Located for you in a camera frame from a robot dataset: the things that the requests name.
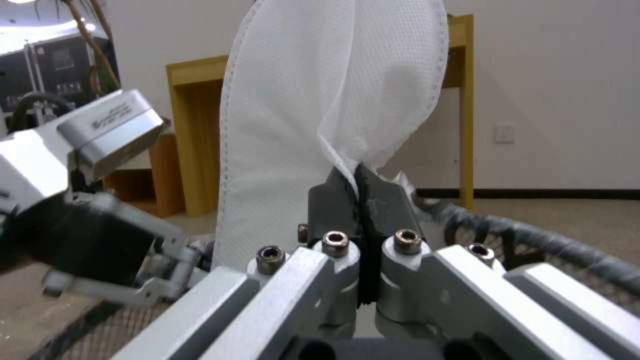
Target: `metal frame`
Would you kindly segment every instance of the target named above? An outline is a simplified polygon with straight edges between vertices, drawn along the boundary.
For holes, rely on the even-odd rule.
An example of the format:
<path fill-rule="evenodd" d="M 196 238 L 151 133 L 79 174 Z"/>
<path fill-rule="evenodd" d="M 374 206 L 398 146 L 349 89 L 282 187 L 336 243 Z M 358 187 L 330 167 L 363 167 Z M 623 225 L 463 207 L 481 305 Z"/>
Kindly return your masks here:
<path fill-rule="evenodd" d="M 388 239 L 382 272 L 419 306 L 414 322 L 428 315 L 449 336 L 481 332 L 514 358 L 607 358 L 459 245 L 407 256 Z"/>

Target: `plant stem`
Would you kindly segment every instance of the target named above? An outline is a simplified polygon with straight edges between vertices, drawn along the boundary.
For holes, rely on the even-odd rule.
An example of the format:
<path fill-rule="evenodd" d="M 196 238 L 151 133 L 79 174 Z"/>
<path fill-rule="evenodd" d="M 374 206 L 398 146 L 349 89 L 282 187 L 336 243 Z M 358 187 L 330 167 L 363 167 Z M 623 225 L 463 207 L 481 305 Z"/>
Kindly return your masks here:
<path fill-rule="evenodd" d="M 89 44 L 89 46 L 93 49 L 93 53 L 95 54 L 95 56 L 102 63 L 102 65 L 107 69 L 107 73 L 109 74 L 109 77 L 111 78 L 113 83 L 116 85 L 116 87 L 120 88 L 120 82 L 118 81 L 116 74 L 113 72 L 113 69 L 111 68 L 111 64 L 109 63 L 109 60 L 107 59 L 106 56 L 104 56 L 102 49 L 98 46 L 98 44 L 95 43 L 93 36 L 91 36 L 91 33 L 89 33 L 89 31 L 87 31 L 86 27 L 84 26 L 84 22 L 82 21 L 82 16 L 80 16 L 80 12 L 76 8 L 76 4 L 74 3 L 74 0 L 62 0 L 62 1 L 67 5 L 67 7 L 69 8 L 69 11 L 71 12 L 71 15 L 74 17 L 74 20 L 77 23 L 78 31 L 80 31 L 80 35 L 82 35 L 82 38 L 84 39 L 84 41 L 86 41 L 86 43 Z"/>
<path fill-rule="evenodd" d="M 91 6 L 93 7 L 93 10 L 95 11 L 95 14 L 98 16 L 98 21 L 100 21 L 100 25 L 102 25 L 102 28 L 104 30 L 104 32 L 107 34 L 107 37 L 109 38 L 109 41 L 113 43 L 113 35 L 111 34 L 111 26 L 109 25 L 109 22 L 107 21 L 107 18 L 104 16 L 104 12 L 102 12 L 102 7 L 100 7 L 100 4 L 98 3 L 98 0 L 90 0 L 91 1 Z"/>

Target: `robotic arm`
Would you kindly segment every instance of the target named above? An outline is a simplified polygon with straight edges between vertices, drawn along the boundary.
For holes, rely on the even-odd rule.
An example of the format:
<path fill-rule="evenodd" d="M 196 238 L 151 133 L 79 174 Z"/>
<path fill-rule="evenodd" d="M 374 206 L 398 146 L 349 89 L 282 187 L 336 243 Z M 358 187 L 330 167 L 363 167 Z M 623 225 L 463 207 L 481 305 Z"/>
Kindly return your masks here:
<path fill-rule="evenodd" d="M 186 289 L 199 251 L 177 227 L 108 193 L 74 193 L 150 147 L 165 123 L 137 90 L 117 91 L 0 140 L 0 244 L 53 267 L 45 293 L 150 305 Z M 147 259 L 151 274 L 140 273 Z"/>

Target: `white cloth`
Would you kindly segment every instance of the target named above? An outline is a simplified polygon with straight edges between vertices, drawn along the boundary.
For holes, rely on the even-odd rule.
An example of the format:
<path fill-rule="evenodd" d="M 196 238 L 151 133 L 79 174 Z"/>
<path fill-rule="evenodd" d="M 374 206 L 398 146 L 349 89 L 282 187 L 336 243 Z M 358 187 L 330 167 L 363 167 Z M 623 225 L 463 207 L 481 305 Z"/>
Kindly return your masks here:
<path fill-rule="evenodd" d="M 437 102 L 442 0 L 258 0 L 227 63 L 214 264 L 296 245 L 307 192 L 335 165 L 382 166 Z"/>

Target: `floor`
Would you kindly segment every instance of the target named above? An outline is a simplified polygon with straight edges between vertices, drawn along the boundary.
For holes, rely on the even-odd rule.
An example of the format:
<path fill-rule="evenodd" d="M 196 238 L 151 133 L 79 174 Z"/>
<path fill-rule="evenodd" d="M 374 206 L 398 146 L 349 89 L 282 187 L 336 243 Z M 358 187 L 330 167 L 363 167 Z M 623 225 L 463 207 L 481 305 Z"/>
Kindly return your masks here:
<path fill-rule="evenodd" d="M 476 211 L 563 233 L 640 266 L 640 201 L 476 200 Z M 215 217 L 178 215 L 169 221 L 196 235 L 214 231 Z M 40 280 L 46 271 L 32 263 L 0 276 L 0 359 L 28 356 L 95 303 L 78 295 L 43 296 Z M 373 307 L 359 310 L 357 336 L 378 336 L 373 314 Z"/>

